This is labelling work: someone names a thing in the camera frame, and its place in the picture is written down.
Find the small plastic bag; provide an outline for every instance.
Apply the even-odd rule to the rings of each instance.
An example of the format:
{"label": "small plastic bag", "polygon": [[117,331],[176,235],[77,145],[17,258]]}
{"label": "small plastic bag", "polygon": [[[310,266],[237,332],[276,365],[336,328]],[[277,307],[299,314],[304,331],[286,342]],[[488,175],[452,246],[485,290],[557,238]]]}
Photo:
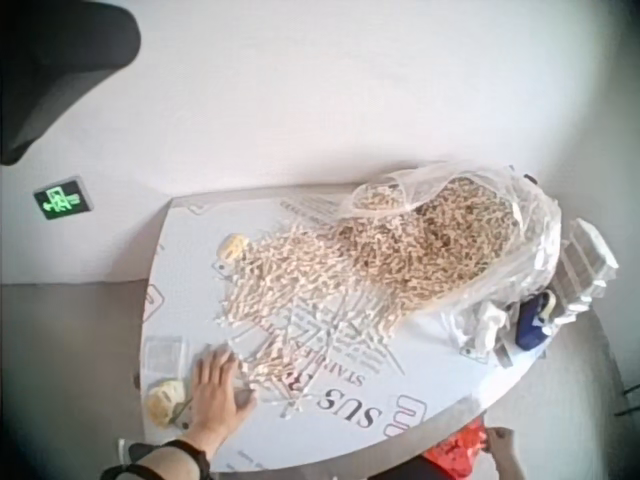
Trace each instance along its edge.
{"label": "small plastic bag", "polygon": [[456,480],[464,480],[471,476],[473,464],[484,448],[486,440],[484,421],[482,418],[476,418],[422,455],[442,467]]}

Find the hand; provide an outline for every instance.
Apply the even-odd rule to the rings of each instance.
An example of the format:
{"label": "hand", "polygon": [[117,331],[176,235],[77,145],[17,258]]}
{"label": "hand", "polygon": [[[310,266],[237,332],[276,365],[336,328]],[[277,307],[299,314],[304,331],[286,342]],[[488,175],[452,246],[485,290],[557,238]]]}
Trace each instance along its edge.
{"label": "hand", "polygon": [[193,422],[183,440],[211,458],[222,443],[247,419],[256,406],[255,394],[246,405],[236,405],[233,377],[238,359],[228,349],[198,360],[192,374]]}
{"label": "hand", "polygon": [[500,478],[524,478],[515,454],[515,432],[510,428],[487,428],[484,451],[496,462]]}

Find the white table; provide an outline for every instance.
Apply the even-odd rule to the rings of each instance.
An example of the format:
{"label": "white table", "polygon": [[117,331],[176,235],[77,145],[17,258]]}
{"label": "white table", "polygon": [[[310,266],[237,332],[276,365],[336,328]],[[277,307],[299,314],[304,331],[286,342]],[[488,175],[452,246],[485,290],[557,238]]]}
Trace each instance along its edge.
{"label": "white table", "polygon": [[[217,251],[229,234],[253,240],[293,218],[310,224],[330,221],[333,206],[348,190],[270,189],[174,200],[147,291],[142,395],[159,381],[186,378],[194,358],[242,330],[214,321],[228,288]],[[312,323],[300,315],[300,334]],[[238,344],[238,353],[266,335],[256,329]],[[265,478],[364,478],[383,471],[481,414],[522,377],[546,345],[520,352],[506,338],[505,346],[510,368],[501,367],[495,356],[476,362],[458,353],[438,318],[415,315],[403,323],[386,353],[364,355],[359,347],[346,345],[332,354],[312,389],[318,397],[302,401],[302,412],[284,419],[283,405],[261,403],[220,449],[212,470]],[[171,361],[169,352],[174,354]],[[260,395],[272,398],[275,392]],[[159,429],[146,415],[144,427],[150,443],[180,434],[177,427]]]}

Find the white wall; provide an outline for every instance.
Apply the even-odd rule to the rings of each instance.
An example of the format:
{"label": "white wall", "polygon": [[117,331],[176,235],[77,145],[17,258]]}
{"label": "white wall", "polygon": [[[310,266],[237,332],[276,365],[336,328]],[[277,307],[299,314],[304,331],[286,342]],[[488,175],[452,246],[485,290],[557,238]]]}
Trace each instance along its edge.
{"label": "white wall", "polygon": [[[448,155],[544,178],[619,21],[599,0],[121,0],[137,60],[2,171],[4,283],[147,276],[168,198],[364,180]],[[84,178],[95,211],[31,194]]]}
{"label": "white wall", "polygon": [[618,278],[594,307],[629,386],[640,383],[639,181],[640,29],[634,26],[590,121],[548,184],[565,217],[596,225],[620,264]]}

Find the wrist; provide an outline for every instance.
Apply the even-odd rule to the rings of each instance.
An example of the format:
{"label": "wrist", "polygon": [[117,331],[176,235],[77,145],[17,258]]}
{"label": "wrist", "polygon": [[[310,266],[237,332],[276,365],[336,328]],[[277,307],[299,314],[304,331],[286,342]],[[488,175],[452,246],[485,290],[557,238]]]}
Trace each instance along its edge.
{"label": "wrist", "polygon": [[202,450],[210,460],[226,438],[227,436],[224,432],[219,429],[192,425],[191,428],[182,435],[181,440],[188,442],[198,450]]}
{"label": "wrist", "polygon": [[522,469],[520,468],[520,464],[515,456],[505,456],[505,457],[494,457],[496,462],[496,469],[498,473],[502,476],[508,478],[520,478],[518,477],[521,474]]}

